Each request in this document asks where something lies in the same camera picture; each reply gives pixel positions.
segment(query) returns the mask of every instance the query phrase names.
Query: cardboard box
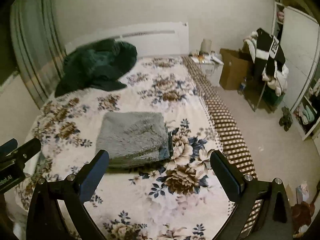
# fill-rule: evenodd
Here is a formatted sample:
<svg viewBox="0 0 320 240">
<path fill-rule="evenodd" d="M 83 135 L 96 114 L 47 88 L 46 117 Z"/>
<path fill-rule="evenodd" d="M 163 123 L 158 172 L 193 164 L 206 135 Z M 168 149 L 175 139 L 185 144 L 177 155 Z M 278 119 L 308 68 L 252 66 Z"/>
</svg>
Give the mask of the cardboard box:
<svg viewBox="0 0 320 240">
<path fill-rule="evenodd" d="M 224 63 L 220 86 L 225 90 L 237 90 L 253 67 L 251 56 L 231 49 L 220 49 L 220 54 Z"/>
</svg>

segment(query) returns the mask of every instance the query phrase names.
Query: wardrobe door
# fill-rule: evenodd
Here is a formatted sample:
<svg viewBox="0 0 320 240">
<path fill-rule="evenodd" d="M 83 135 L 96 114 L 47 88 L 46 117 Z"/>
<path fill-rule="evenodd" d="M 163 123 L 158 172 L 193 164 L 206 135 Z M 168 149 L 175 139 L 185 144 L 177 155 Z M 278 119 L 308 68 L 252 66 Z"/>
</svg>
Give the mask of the wardrobe door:
<svg viewBox="0 0 320 240">
<path fill-rule="evenodd" d="M 283 99 L 289 109 L 299 103 L 302 90 L 309 85 L 308 78 L 313 76 L 318 61 L 318 32 L 319 25 L 315 19 L 295 8 L 284 9 L 280 44 L 289 68 L 288 89 Z"/>
<path fill-rule="evenodd" d="M 286 66 L 289 69 L 288 75 L 288 89 L 284 96 L 283 102 L 285 105 L 291 109 L 297 101 L 301 91 L 303 90 L 308 77 L 302 73 L 290 60 L 286 59 Z"/>
</svg>

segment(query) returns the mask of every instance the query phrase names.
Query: black and white jacket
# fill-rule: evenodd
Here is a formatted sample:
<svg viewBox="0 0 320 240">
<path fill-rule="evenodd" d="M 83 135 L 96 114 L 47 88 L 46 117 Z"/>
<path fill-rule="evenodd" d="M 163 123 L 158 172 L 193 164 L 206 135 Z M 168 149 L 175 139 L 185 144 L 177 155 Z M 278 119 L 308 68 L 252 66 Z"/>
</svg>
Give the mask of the black and white jacket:
<svg viewBox="0 0 320 240">
<path fill-rule="evenodd" d="M 285 63 L 279 40 L 261 28 L 257 30 L 257 33 L 257 51 L 253 76 L 255 80 L 259 80 L 263 69 L 266 68 L 266 74 L 276 79 L 277 70 L 282 71 L 282 66 Z"/>
</svg>

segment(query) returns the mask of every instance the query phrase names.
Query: pink item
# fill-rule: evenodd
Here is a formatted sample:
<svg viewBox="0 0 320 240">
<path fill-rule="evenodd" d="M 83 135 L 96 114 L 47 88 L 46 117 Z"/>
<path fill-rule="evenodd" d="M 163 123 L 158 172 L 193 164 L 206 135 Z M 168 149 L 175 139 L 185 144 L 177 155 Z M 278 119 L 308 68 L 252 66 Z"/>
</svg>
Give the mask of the pink item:
<svg viewBox="0 0 320 240">
<path fill-rule="evenodd" d="M 284 12 L 277 12 L 277 17 L 279 22 L 283 22 L 284 20 Z"/>
</svg>

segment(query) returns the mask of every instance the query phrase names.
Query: bed frame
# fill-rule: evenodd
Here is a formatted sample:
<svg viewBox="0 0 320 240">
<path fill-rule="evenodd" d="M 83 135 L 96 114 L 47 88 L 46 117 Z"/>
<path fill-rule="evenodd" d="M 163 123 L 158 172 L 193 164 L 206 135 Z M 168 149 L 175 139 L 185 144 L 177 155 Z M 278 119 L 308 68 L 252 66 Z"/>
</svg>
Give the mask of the bed frame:
<svg viewBox="0 0 320 240">
<path fill-rule="evenodd" d="M 65 45 L 66 54 L 94 41 L 112 38 L 127 41 L 137 48 L 138 57 L 182 55 L 189 53 L 188 23 L 147 23 L 98 30 Z"/>
</svg>

